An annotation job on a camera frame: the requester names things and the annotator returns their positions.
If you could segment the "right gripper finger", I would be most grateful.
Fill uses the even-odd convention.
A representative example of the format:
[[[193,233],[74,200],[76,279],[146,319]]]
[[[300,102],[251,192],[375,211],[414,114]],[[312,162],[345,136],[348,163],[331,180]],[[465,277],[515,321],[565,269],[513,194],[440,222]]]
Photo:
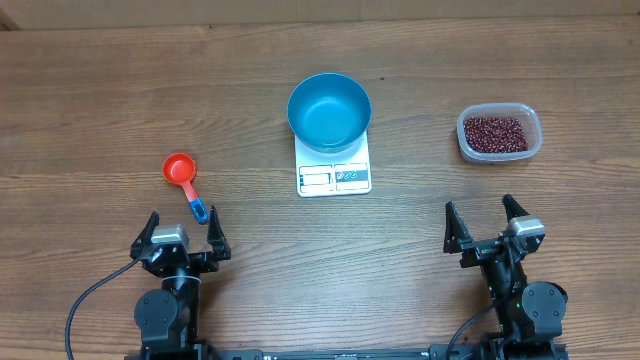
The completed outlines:
[[[515,198],[511,194],[505,194],[502,197],[502,204],[505,209],[507,221],[511,221],[516,217],[529,215],[529,213],[515,200]]]
[[[472,242],[464,221],[452,201],[445,205],[446,228],[443,243],[445,253],[459,253],[469,247]]]

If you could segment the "red scoop with blue handle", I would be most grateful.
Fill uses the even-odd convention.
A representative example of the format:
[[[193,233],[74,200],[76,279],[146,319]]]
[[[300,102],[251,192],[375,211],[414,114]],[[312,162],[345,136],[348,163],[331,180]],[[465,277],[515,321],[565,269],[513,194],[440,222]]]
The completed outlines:
[[[169,183],[182,188],[197,223],[206,224],[209,213],[192,185],[196,176],[195,161],[185,153],[174,153],[164,161],[162,172]]]

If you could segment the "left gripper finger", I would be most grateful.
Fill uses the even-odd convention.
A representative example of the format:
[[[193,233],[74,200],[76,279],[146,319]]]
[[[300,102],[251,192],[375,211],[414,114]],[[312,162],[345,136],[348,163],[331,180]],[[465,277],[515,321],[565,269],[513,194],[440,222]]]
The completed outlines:
[[[143,250],[147,245],[151,243],[151,237],[153,235],[153,231],[159,225],[159,214],[157,212],[152,212],[146,225],[140,234],[136,237],[131,245],[132,250]]]
[[[221,228],[218,212],[214,206],[211,206],[209,213],[207,242],[211,245],[216,260],[231,259],[231,249]]]

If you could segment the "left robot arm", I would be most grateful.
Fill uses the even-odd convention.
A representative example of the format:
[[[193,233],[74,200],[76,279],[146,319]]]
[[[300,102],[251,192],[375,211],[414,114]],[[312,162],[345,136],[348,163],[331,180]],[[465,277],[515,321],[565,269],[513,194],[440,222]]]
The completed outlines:
[[[211,208],[207,231],[209,251],[188,251],[189,238],[181,224],[160,225],[151,214],[131,245],[130,257],[161,279],[161,287],[136,303],[134,320],[141,331],[141,359],[217,359],[213,346],[199,337],[201,276],[219,270],[231,258],[217,210]]]

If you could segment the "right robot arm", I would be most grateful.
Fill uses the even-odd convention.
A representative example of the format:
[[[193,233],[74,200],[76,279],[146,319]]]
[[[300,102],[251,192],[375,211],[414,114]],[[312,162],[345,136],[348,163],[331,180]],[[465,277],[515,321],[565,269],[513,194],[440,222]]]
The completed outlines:
[[[446,359],[566,359],[562,334],[567,292],[546,281],[530,283],[522,261],[536,252],[545,226],[509,194],[502,197],[507,226],[497,237],[476,241],[453,202],[445,206],[443,251],[461,255],[462,268],[478,267],[486,281],[491,303],[461,325],[447,344]],[[494,312],[500,330],[482,336],[478,344],[458,346],[465,330],[484,315]]]

